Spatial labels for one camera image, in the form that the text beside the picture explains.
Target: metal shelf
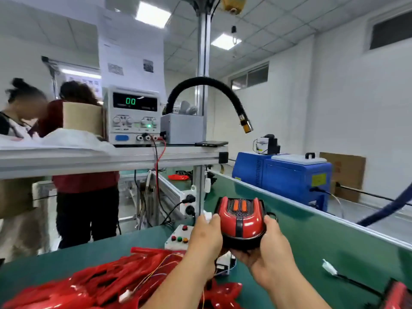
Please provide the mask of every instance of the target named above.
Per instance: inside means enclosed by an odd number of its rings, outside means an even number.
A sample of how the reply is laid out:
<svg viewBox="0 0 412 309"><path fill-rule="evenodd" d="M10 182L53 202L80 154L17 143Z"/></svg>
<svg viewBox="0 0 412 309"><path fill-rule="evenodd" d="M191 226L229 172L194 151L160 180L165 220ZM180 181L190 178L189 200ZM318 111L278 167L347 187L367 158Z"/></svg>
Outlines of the metal shelf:
<svg viewBox="0 0 412 309"><path fill-rule="evenodd" d="M163 147L157 149L161 154ZM117 148L118 155L77 149L0 151L0 179L153 168L153 147ZM159 167L217 164L227 147L168 146Z"/></svg>

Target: smartphone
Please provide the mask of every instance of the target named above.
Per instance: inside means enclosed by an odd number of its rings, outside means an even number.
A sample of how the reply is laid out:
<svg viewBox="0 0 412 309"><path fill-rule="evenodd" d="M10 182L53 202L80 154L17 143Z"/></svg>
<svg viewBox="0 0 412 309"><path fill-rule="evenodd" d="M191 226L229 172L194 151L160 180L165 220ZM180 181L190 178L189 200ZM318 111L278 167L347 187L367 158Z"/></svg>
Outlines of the smartphone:
<svg viewBox="0 0 412 309"><path fill-rule="evenodd" d="M195 146L204 146L204 147L220 147L229 144L226 141L205 141L205 142L198 142L195 143Z"/></svg>

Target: hair bun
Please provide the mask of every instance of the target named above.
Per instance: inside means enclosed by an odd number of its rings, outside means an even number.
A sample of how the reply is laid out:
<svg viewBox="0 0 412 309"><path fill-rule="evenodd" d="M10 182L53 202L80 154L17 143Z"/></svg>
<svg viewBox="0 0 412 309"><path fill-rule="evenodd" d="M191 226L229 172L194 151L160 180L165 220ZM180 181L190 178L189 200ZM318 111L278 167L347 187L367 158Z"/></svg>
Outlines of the hair bun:
<svg viewBox="0 0 412 309"><path fill-rule="evenodd" d="M30 87L30 85L25 83L22 78L14 78L12 81L12 85L13 87L18 88L18 89Z"/></svg>

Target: blue power switch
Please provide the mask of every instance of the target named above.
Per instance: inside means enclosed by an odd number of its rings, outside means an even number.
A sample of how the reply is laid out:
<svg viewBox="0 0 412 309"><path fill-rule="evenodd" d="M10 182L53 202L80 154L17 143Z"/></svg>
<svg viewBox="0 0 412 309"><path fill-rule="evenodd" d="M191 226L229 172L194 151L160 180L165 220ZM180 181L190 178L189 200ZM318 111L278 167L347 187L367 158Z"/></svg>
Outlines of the blue power switch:
<svg viewBox="0 0 412 309"><path fill-rule="evenodd" d="M116 141L128 141L129 136L128 135L116 135Z"/></svg>

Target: green conveyor belt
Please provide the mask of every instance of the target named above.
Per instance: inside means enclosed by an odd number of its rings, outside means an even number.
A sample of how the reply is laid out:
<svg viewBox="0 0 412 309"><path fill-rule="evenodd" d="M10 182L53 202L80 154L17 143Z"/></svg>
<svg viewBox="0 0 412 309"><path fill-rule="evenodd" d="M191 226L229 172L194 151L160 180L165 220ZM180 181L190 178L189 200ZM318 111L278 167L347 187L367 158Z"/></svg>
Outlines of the green conveyor belt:
<svg viewBox="0 0 412 309"><path fill-rule="evenodd" d="M176 186L183 189L188 184L178 182ZM213 211L221 196L263 199L266 208L277 214L299 269L334 309L360 309L366 302L377 303L378 297L328 275L321 267L323 258L342 274L379 291L384 290L391 277L412 287L412 251L408 244L257 192L223 176L213 185L205 209ZM27 286L62 279L85 267L116 260L129 254L132 246L162 248L170 234L167 227L155 227L5 264L0 269L0 303ZM245 266L238 264L228 278L220 280L243 283L238 299L242 307L271 307L268 296Z"/></svg>

